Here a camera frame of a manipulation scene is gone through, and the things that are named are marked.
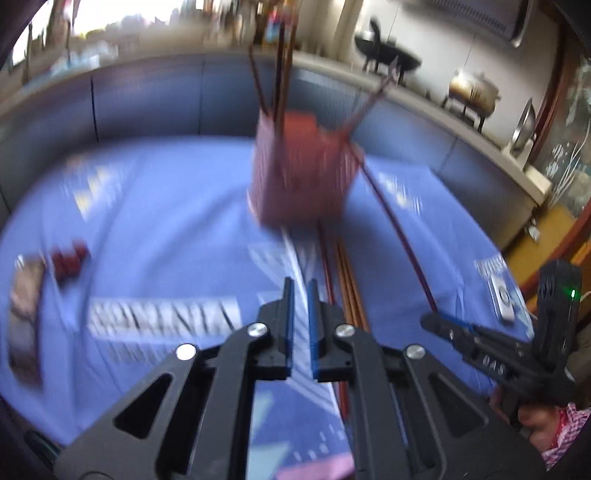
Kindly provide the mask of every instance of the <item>stainless steel bowl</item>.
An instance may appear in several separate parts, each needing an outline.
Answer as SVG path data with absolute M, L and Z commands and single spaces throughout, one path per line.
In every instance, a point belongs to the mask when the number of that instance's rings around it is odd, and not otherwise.
M 513 138 L 511 138 L 511 155 L 513 157 L 517 157 L 527 144 L 527 141 L 534 135 L 535 130 L 535 110 L 533 105 L 533 99 L 529 99 L 523 113 L 521 114 L 521 118 L 519 119 L 519 123 L 517 124 L 517 128 L 515 132 L 513 132 Z

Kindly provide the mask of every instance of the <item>wooden chopstick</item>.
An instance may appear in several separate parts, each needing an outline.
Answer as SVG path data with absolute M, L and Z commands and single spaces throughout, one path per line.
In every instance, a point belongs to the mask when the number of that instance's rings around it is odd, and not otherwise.
M 290 41 L 287 45 L 287 54 L 283 65 L 283 75 L 281 82 L 281 92 L 279 95 L 279 113 L 277 115 L 277 134 L 282 137 L 285 126 L 285 106 L 287 104 L 287 95 L 290 87 L 291 65 L 293 64 L 294 48 L 296 46 L 296 32 L 298 17 L 294 16 L 291 23 Z
M 369 322 L 367 320 L 367 315 L 365 313 L 365 309 L 363 308 L 363 301 L 361 300 L 361 294 L 359 293 L 359 287 L 357 282 L 355 281 L 355 276 L 353 275 L 353 268 L 351 266 L 351 261 L 347 255 L 347 251 L 345 250 L 345 246 L 341 243 L 340 246 L 341 255 L 343 257 L 343 263 L 345 265 L 345 276 L 348 279 L 349 283 L 349 291 L 352 294 L 352 303 L 353 309 L 356 312 L 356 319 L 359 323 L 359 327 L 369 332 Z
M 251 62 L 252 77 L 255 81 L 256 95 L 259 99 L 259 108 L 261 109 L 261 112 L 268 116 L 269 112 L 267 110 L 267 106 L 265 105 L 265 96 L 262 93 L 261 78 L 259 77 L 258 69 L 256 67 L 254 48 L 252 44 L 248 47 L 248 59 Z
M 328 295 L 329 304 L 335 304 L 335 290 L 333 288 L 332 276 L 330 274 L 329 256 L 326 248 L 326 240 L 324 237 L 324 230 L 322 223 L 318 222 L 318 240 L 320 243 L 320 255 L 322 256 L 322 265 L 324 268 L 324 281 L 326 282 L 326 291 Z M 339 382 L 338 385 L 339 394 L 339 412 L 342 419 L 347 420 L 349 418 L 349 392 L 347 390 L 346 382 Z
M 275 91 L 273 94 L 273 123 L 277 126 L 279 114 L 279 97 L 281 95 L 281 74 L 283 73 L 283 57 L 285 47 L 285 22 L 282 20 L 279 27 L 279 42 L 277 43 L 277 62 L 275 65 Z
M 349 290 L 349 279 L 346 275 L 345 264 L 343 262 L 339 243 L 336 244 L 336 266 L 337 271 L 339 272 L 340 295 L 343 299 L 343 314 L 345 315 L 345 321 L 348 324 L 357 327 L 357 315 L 353 309 L 352 293 Z

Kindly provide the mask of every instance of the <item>black gripper frame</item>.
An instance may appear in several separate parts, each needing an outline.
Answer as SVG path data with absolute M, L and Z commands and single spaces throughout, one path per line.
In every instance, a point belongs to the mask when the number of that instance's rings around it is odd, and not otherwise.
M 548 371 L 535 357 L 532 346 L 486 327 L 464 324 L 441 313 L 421 318 L 422 327 L 450 342 L 469 365 L 511 393 L 511 415 L 517 399 L 565 407 L 574 397 L 574 381 L 562 368 Z
M 283 298 L 223 345 L 182 346 L 60 454 L 56 477 L 244 478 L 255 381 L 289 376 L 293 313 L 286 278 Z
M 544 478 L 534 447 L 422 346 L 377 344 L 315 281 L 308 302 L 314 377 L 348 384 L 357 480 Z

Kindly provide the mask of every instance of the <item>red object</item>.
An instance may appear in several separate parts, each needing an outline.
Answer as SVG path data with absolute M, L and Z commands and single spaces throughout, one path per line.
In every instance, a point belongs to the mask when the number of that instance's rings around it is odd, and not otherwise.
M 53 264 L 53 276 L 56 280 L 62 281 L 66 278 L 66 268 L 64 266 L 64 256 L 60 251 L 51 254 L 51 263 Z
M 261 112 L 249 206 L 264 225 L 285 226 L 339 217 L 358 170 L 356 146 L 316 126 L 313 115 L 287 112 L 280 138 Z
M 84 242 L 73 242 L 72 245 L 74 246 L 74 252 L 76 252 L 76 256 L 80 260 L 84 260 L 88 256 L 88 247 Z
M 64 268 L 68 277 L 75 277 L 82 269 L 82 262 L 77 255 L 66 255 L 64 256 Z
M 53 276 L 61 283 L 67 278 L 77 277 L 82 270 L 82 262 L 89 255 L 89 250 L 83 241 L 72 242 L 73 250 L 65 255 L 59 250 L 51 254 Z

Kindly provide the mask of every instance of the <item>red chopstick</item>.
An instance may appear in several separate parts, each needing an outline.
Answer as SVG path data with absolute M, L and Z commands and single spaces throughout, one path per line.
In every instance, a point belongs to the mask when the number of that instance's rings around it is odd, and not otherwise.
M 427 297 L 427 301 L 429 302 L 429 306 L 431 307 L 431 310 L 436 312 L 437 311 L 437 304 L 435 303 L 435 299 L 433 298 L 433 294 L 431 293 L 431 289 L 429 288 L 429 284 L 427 283 L 427 279 L 425 277 L 425 274 L 423 273 L 423 270 L 421 269 L 421 265 L 418 263 L 417 257 L 414 254 L 413 249 L 411 248 L 410 243 L 408 242 L 408 239 L 406 238 L 406 235 L 404 235 L 404 232 L 402 231 L 402 227 L 400 226 L 400 223 L 398 223 L 398 219 L 394 215 L 394 211 L 390 208 L 390 205 L 385 200 L 384 195 L 382 194 L 382 192 L 380 191 L 380 189 L 378 187 L 378 183 L 375 181 L 374 177 L 369 172 L 367 166 L 365 165 L 365 162 L 363 162 L 355 154 L 355 151 L 353 148 L 351 148 L 350 150 L 351 150 L 351 153 L 353 154 L 355 161 L 357 162 L 357 165 L 361 169 L 361 172 L 363 172 L 363 175 L 365 176 L 365 178 L 369 182 L 370 186 L 372 187 L 372 190 L 374 191 L 375 196 L 378 198 L 378 201 L 382 205 L 384 212 L 386 213 L 387 217 L 390 219 L 390 223 L 394 227 L 394 230 L 396 230 L 396 233 L 398 234 L 400 242 L 402 243 L 402 247 L 404 248 L 404 251 L 406 252 L 406 255 L 408 256 L 410 263 L 413 265 L 414 272 L 416 273 L 418 280 L 421 283 L 421 286 L 423 288 L 423 292 L 425 292 L 425 296 Z

